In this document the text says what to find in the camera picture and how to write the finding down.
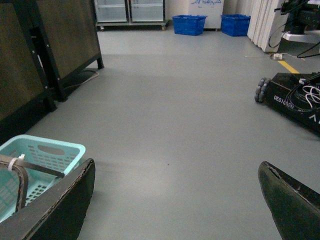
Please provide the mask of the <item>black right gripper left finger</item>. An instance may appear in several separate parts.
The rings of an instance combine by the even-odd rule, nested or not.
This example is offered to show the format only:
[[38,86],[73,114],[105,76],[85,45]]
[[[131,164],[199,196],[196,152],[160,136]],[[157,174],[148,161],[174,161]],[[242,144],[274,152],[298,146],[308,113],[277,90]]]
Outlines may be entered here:
[[94,191],[92,158],[0,224],[2,240],[76,240]]

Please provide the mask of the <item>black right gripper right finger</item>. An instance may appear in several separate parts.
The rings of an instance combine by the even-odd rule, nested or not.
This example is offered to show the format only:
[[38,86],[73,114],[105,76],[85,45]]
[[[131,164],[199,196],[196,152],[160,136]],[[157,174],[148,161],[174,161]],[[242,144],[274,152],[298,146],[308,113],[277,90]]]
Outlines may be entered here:
[[283,240],[320,238],[320,194],[267,161],[258,168],[264,200]]

